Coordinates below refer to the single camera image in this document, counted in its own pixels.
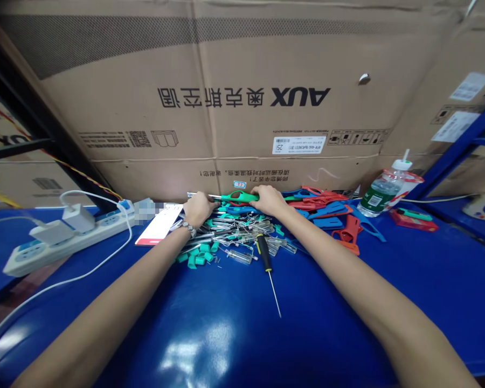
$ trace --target white power strip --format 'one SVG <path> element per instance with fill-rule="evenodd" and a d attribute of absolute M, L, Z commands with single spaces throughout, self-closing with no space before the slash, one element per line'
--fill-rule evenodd
<path fill-rule="evenodd" d="M 144 199 L 135 205 L 142 207 L 140 204 L 147 202 L 153 201 Z M 135 213 L 132 209 L 130 210 L 131 212 L 128 211 L 128 220 L 129 225 L 133 226 L 135 224 Z M 25 276 L 50 263 L 64 259 L 75 252 L 116 235 L 127 228 L 126 216 L 117 209 L 97 217 L 95 219 L 95 228 L 91 231 L 86 233 L 76 232 L 75 236 L 58 244 L 48 246 L 44 242 L 33 240 L 17 246 L 5 264 L 3 272 L 17 278 Z"/>

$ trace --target plastic water bottle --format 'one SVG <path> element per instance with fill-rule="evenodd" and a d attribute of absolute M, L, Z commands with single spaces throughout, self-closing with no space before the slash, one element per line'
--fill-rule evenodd
<path fill-rule="evenodd" d="M 404 171 L 411 168 L 412 162 L 406 160 L 409 150 L 404 154 L 404 159 L 397 159 L 391 168 L 383 170 L 383 173 L 372 182 L 372 185 L 357 205 L 358 210 L 367 217 L 377 217 L 386 205 L 398 194 L 404 183 Z"/>

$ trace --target hand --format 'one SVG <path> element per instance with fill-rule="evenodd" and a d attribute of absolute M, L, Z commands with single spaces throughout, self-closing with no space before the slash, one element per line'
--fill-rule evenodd
<path fill-rule="evenodd" d="M 252 194 L 258 194 L 259 200 L 251 201 L 250 205 L 270 216 L 278 217 L 290 208 L 282 194 L 272 186 L 256 186 L 252 189 Z"/>
<path fill-rule="evenodd" d="M 220 205 L 220 202 L 214 202 L 211 197 L 198 191 L 187 202 L 183 204 L 185 211 L 185 221 L 194 227 L 199 228 L 203 222 L 210 217 L 212 211 Z"/>

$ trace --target paper tag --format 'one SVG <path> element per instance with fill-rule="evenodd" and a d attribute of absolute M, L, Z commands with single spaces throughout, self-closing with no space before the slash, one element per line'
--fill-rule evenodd
<path fill-rule="evenodd" d="M 479 113 L 455 112 L 431 140 L 454 143 L 479 116 Z"/>
<path fill-rule="evenodd" d="M 245 189 L 246 188 L 246 182 L 241 182 L 241 181 L 233 181 L 233 186 L 238 189 Z"/>
<path fill-rule="evenodd" d="M 319 154 L 322 152 L 326 136 L 284 136 L 273 141 L 273 155 Z"/>
<path fill-rule="evenodd" d="M 485 86 L 485 74 L 469 73 L 460 84 L 458 89 L 449 97 L 453 100 L 470 101 L 476 97 L 478 92 Z"/>
<path fill-rule="evenodd" d="M 182 209 L 183 205 L 167 204 L 145 228 L 135 245 L 157 245 L 169 233 Z"/>

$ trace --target red box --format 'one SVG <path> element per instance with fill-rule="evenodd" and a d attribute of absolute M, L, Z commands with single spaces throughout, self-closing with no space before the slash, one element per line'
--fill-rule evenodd
<path fill-rule="evenodd" d="M 396 225 L 409 227 L 411 229 L 423 230 L 426 232 L 435 232 L 438 230 L 438 225 L 432 221 L 424 221 L 416 218 L 411 218 L 403 214 L 397 213 L 396 209 L 390 210 L 390 215 Z"/>

